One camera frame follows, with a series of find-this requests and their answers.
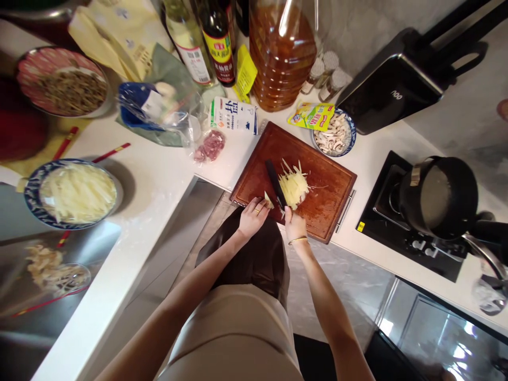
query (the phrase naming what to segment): shredded potato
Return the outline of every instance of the shredded potato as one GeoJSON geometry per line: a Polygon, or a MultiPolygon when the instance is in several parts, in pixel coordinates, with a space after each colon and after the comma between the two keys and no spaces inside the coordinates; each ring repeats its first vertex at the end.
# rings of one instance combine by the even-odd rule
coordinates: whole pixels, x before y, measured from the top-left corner
{"type": "Polygon", "coordinates": [[[44,207],[58,222],[83,224],[100,220],[112,209],[116,188],[103,170],[69,164],[50,173],[40,195],[44,207]]]}
{"type": "Polygon", "coordinates": [[[284,159],[282,159],[282,161],[286,165],[287,171],[284,166],[282,166],[284,174],[279,175],[279,184],[286,198],[287,205],[291,209],[296,210],[298,204],[305,200],[305,196],[310,191],[307,179],[305,178],[307,174],[302,173],[300,161],[298,161],[298,167],[293,166],[293,169],[289,167],[284,159]]]}
{"type": "Polygon", "coordinates": [[[270,197],[268,197],[268,194],[266,193],[266,191],[265,191],[265,200],[266,200],[266,206],[267,206],[269,209],[273,209],[273,208],[274,208],[274,204],[273,204],[273,202],[270,200],[270,197]]]}

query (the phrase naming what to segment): hand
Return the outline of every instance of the hand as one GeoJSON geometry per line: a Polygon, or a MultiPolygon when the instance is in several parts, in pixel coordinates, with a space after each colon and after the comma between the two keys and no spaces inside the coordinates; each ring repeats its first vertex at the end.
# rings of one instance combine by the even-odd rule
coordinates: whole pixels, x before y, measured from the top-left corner
{"type": "Polygon", "coordinates": [[[293,213],[293,210],[286,206],[284,219],[286,221],[286,235],[289,241],[297,238],[307,236],[307,223],[305,218],[300,217],[298,214],[293,213]]]}
{"type": "Polygon", "coordinates": [[[265,205],[266,200],[261,197],[255,197],[243,210],[240,216],[240,231],[247,239],[252,238],[254,234],[263,226],[270,209],[265,205]]]}

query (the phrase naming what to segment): bowl of sliced mushroom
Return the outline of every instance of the bowl of sliced mushroom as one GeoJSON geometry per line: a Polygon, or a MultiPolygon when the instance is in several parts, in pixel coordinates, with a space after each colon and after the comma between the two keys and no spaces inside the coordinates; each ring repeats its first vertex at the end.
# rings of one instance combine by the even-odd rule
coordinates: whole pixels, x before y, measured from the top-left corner
{"type": "Polygon", "coordinates": [[[349,115],[336,107],[328,130],[312,130],[311,135],[319,151],[330,157],[340,157],[351,151],[355,145],[356,128],[349,115]]]}
{"type": "Polygon", "coordinates": [[[114,104],[106,75],[95,62],[60,47],[28,51],[17,63],[16,79],[38,109],[63,117],[97,117],[114,104]]]}

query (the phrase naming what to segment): chopsticks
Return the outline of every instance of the chopsticks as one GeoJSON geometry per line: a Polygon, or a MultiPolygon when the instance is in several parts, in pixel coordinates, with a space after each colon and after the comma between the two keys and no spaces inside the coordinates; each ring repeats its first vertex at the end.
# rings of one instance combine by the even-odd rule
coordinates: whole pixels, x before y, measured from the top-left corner
{"type": "Polygon", "coordinates": [[[109,156],[114,155],[117,152],[120,152],[121,150],[123,150],[124,148],[127,148],[130,145],[131,145],[130,143],[125,143],[125,144],[119,146],[118,148],[115,148],[114,150],[109,151],[108,153],[105,153],[102,156],[99,156],[97,159],[92,160],[92,162],[98,163],[100,161],[103,161],[104,159],[108,158],[109,156]]]}
{"type": "Polygon", "coordinates": [[[60,299],[65,298],[66,296],[71,296],[71,295],[76,295],[76,294],[79,294],[80,292],[82,292],[82,291],[84,291],[84,290],[88,289],[88,287],[89,287],[89,286],[82,287],[82,288],[80,288],[80,289],[77,289],[77,290],[75,290],[75,291],[72,291],[72,292],[70,292],[70,293],[68,293],[68,294],[65,294],[65,295],[63,295],[63,296],[59,296],[59,297],[57,297],[57,298],[55,298],[55,299],[52,299],[52,300],[50,300],[50,301],[47,301],[47,302],[44,302],[44,303],[38,304],[38,305],[36,305],[36,306],[34,306],[34,307],[27,308],[26,310],[19,311],[19,312],[15,313],[14,315],[11,315],[11,317],[12,317],[12,318],[14,318],[14,317],[17,317],[17,316],[23,315],[23,314],[25,314],[25,313],[27,313],[27,312],[30,312],[30,311],[33,311],[33,310],[37,310],[37,309],[39,309],[40,307],[44,307],[44,306],[46,306],[46,305],[48,305],[48,304],[51,304],[51,303],[56,302],[56,301],[59,301],[60,299]]]}
{"type": "Polygon", "coordinates": [[[70,142],[74,139],[74,137],[76,136],[78,131],[79,131],[79,127],[76,127],[76,126],[74,126],[70,129],[69,134],[67,135],[67,137],[64,139],[64,141],[60,145],[60,148],[58,148],[58,151],[57,151],[57,153],[55,153],[55,156],[53,156],[53,160],[60,159],[60,157],[64,153],[65,149],[69,146],[70,142]]]}
{"type": "MultiPolygon", "coordinates": [[[[129,147],[131,144],[130,143],[125,143],[125,144],[122,144],[121,146],[115,148],[114,150],[111,150],[107,153],[105,153],[104,155],[102,156],[99,156],[98,158],[92,160],[93,163],[98,163],[98,162],[101,162],[103,161],[104,159],[108,158],[109,156],[111,155],[114,155],[115,153],[117,152],[120,152],[121,150],[129,147]]],[[[65,241],[67,240],[67,238],[69,238],[70,236],[70,230],[66,230],[65,233],[62,235],[62,238],[60,238],[60,240],[58,241],[58,244],[57,244],[57,248],[61,248],[64,246],[65,244],[65,241]]]]}

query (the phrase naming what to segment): person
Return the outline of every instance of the person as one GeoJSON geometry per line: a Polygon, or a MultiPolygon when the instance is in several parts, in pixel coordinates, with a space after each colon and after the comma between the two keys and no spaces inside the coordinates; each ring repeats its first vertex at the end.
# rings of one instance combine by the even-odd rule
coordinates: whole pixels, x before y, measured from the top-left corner
{"type": "MultiPolygon", "coordinates": [[[[286,312],[289,268],[266,201],[237,208],[97,381],[303,380],[286,312]]],[[[374,381],[344,306],[312,253],[305,220],[285,208],[337,380],[374,381]]]]}

